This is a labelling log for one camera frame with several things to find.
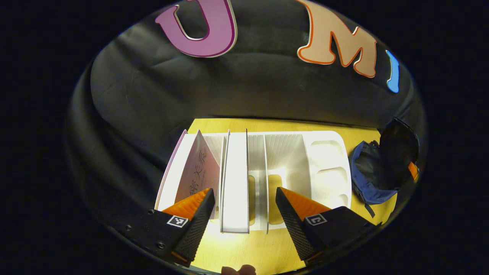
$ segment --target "screw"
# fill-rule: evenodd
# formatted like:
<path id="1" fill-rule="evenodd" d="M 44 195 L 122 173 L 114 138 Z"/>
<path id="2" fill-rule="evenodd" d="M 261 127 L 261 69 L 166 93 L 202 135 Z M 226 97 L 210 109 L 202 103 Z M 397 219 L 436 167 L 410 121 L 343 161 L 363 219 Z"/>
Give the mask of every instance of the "screw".
<path id="1" fill-rule="evenodd" d="M 157 242 L 156 247 L 158 247 L 159 249 L 165 249 L 166 246 L 162 242 Z"/>

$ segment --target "yellow table surface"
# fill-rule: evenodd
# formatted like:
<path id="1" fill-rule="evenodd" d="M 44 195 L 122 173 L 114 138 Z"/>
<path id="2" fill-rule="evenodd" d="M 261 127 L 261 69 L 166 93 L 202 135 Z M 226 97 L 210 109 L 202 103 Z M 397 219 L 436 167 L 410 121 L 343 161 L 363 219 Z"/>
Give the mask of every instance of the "yellow table surface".
<path id="1" fill-rule="evenodd" d="M 282 132 L 282 131 L 335 131 L 341 135 L 350 155 L 362 141 L 379 141 L 380 133 L 374 128 L 336 125 L 318 122 L 288 121 L 274 119 L 200 118 L 195 119 L 188 133 L 203 134 L 231 132 Z M 397 194 L 381 205 L 371 206 L 372 217 L 365 204 L 352 192 L 351 210 L 377 225 L 385 223 L 394 210 Z M 305 267 L 295 250 L 287 229 L 250 231 L 249 234 L 220 233 L 218 224 L 208 224 L 200 241 L 192 266 L 221 272 L 222 266 L 238 270 L 243 264 L 256 268 L 256 274 L 277 274 Z"/>

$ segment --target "wooden table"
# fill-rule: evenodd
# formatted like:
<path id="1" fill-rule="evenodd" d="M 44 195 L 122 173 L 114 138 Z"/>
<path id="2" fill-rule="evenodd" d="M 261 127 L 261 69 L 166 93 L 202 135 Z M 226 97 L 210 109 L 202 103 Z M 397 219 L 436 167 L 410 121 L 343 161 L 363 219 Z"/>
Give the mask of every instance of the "wooden table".
<path id="1" fill-rule="evenodd" d="M 346 151 L 350 155 L 362 141 L 379 141 L 380 133 L 374 128 L 353 127 L 328 123 L 242 118 L 195 119 L 188 133 L 197 130 L 203 133 L 232 132 L 278 132 L 278 131 L 335 131 L 341 135 Z M 377 225 L 385 223 L 394 210 L 397 195 L 381 205 L 371 206 L 372 217 L 365 204 L 352 192 L 351 209 Z M 256 268 L 256 274 L 277 274 L 305 267 L 295 250 L 287 229 L 250 231 L 250 234 L 220 233 L 216 223 L 209 222 L 200 241 L 199 249 L 192 266 L 214 272 L 221 272 L 222 266 L 238 270 L 243 264 Z"/>

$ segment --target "purple letter u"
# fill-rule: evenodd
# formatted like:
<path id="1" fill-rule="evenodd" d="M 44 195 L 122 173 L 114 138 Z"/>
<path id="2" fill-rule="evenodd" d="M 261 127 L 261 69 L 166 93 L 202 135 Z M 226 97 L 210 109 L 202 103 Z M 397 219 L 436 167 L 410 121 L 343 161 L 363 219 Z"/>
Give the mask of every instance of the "purple letter u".
<path id="1" fill-rule="evenodd" d="M 195 0 L 199 3 L 208 33 L 204 38 L 188 37 L 177 17 L 180 6 L 175 5 L 155 22 L 160 24 L 170 42 L 181 52 L 196 57 L 216 57 L 227 53 L 236 42 L 236 21 L 229 0 Z"/>

